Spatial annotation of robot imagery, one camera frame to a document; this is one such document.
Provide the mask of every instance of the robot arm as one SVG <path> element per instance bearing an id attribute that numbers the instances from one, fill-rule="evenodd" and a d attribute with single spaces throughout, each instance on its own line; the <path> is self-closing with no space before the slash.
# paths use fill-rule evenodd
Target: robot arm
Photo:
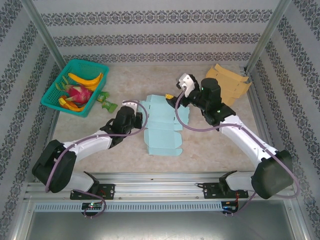
<path id="1" fill-rule="evenodd" d="M 206 122 L 214 127 L 223 124 L 237 124 L 218 128 L 222 134 L 230 138 L 251 160 L 255 172 L 231 171 L 219 179 L 220 190 L 228 191 L 255 191 L 260 197 L 268 199 L 279 191 L 293 184 L 291 176 L 266 152 L 269 150 L 290 170 L 292 157 L 286 151 L 278 151 L 268 145 L 248 129 L 236 113 L 222 103 L 221 88 L 214 78 L 205 78 L 201 81 L 201 88 L 193 75 L 184 73 L 176 86 L 184 89 L 184 96 L 180 103 L 184 107 L 193 104 L 201 110 Z M 170 97 L 167 102 L 175 107 L 177 97 Z M 260 144 L 252 139 L 244 130 L 249 132 Z"/>
<path id="2" fill-rule="evenodd" d="M 99 189 L 99 181 L 87 172 L 74 172 L 75 163 L 96 152 L 107 150 L 121 143 L 125 136 L 101 136 L 105 134 L 126 135 L 133 128 L 142 128 L 142 114 L 137 112 L 137 104 L 126 102 L 117 112 L 116 117 L 107 122 L 94 134 L 82 139 L 88 139 L 63 155 L 61 162 L 54 171 L 49 189 L 53 193 L 63 189 L 77 189 L 91 194 L 96 194 Z M 49 175 L 60 154 L 69 146 L 81 139 L 70 142 L 52 140 L 42 152 L 40 158 L 32 168 L 32 174 L 43 184 L 47 184 Z"/>

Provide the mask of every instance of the brown cardboard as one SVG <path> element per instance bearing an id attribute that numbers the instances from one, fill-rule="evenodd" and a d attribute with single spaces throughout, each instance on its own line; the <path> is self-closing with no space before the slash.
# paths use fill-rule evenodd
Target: brown cardboard
<path id="1" fill-rule="evenodd" d="M 245 94 L 251 85 L 251 83 L 245 83 L 248 77 L 229 71 L 219 64 L 216 64 L 215 69 L 211 67 L 205 77 L 218 81 L 221 87 L 222 102 L 228 106 L 231 106 L 236 99 Z"/>

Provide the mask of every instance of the beige floor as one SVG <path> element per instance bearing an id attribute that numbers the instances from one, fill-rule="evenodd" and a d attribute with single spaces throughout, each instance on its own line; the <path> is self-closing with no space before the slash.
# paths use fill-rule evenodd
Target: beige floor
<path id="1" fill-rule="evenodd" d="M 193 74 L 201 82 L 210 66 L 131 66 L 110 67 L 105 91 L 109 101 L 121 104 L 122 100 L 145 100 L 147 95 L 178 95 L 176 78 L 183 73 Z M 232 106 L 242 121 L 255 133 L 257 127 L 245 94 Z M 53 139 L 72 141 L 93 134 L 115 116 L 96 102 L 86 118 L 61 112 Z M 189 125 L 208 128 L 200 110 L 190 106 Z M 251 171 L 253 165 L 233 142 L 217 131 L 192 132 L 183 129 L 180 156 L 148 155 L 143 133 L 127 137 L 121 144 L 97 152 L 75 165 L 75 169 L 103 173 L 145 172 L 227 172 Z"/>

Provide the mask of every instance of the wall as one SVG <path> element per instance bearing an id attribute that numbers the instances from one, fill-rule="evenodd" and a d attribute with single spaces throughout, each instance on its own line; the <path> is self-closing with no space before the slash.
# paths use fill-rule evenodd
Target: wall
<path id="1" fill-rule="evenodd" d="M 320 239 L 319 12 L 319 0 L 292 1 L 251 72 L 273 144 L 293 156 L 311 239 Z"/>
<path id="2" fill-rule="evenodd" d="M 18 0 L 0 1 L 0 240 L 10 234 L 30 166 L 39 158 L 54 111 L 40 104 L 58 75 L 47 46 Z"/>
<path id="3" fill-rule="evenodd" d="M 68 61 L 245 66 L 279 0 L 35 0 Z"/>

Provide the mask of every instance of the plastic basket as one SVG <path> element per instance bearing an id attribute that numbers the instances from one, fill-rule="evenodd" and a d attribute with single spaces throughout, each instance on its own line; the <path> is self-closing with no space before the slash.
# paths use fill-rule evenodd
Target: plastic basket
<path id="1" fill-rule="evenodd" d="M 96 100 L 99 96 L 99 93 L 101 92 L 102 88 L 105 86 L 105 84 L 107 82 L 107 73 L 108 72 L 109 72 L 109 68 L 105 65 L 90 62 L 90 61 L 85 61 L 85 60 L 72 59 L 68 62 L 68 64 L 64 67 L 64 69 L 59 74 L 59 76 L 54 80 L 53 84 L 49 87 L 49 89 L 43 95 L 43 97 L 41 99 L 41 104 L 43 104 L 49 108 L 52 108 L 52 109 L 56 109 L 56 110 L 59 110 L 62 112 L 66 112 L 68 114 L 73 114 L 73 115 L 77 115 L 77 116 L 85 118 L 86 116 L 88 116 L 92 106 L 94 105 L 94 103 L 96 102 Z M 83 111 L 75 112 L 75 111 L 65 109 L 59 105 L 58 99 L 62 95 L 68 95 L 68 94 L 64 91 L 59 91 L 56 88 L 56 83 L 59 85 L 60 88 L 62 88 L 61 83 L 64 82 L 62 76 L 65 76 L 71 85 L 77 84 L 77 82 L 75 82 L 74 80 L 72 80 L 68 76 L 68 73 L 73 73 L 73 74 L 77 75 L 78 77 L 80 77 L 82 79 L 87 79 L 87 80 L 94 79 L 100 73 L 103 73 L 103 78 L 101 79 L 96 90 L 93 92 L 90 100 L 85 105 L 85 108 Z"/>

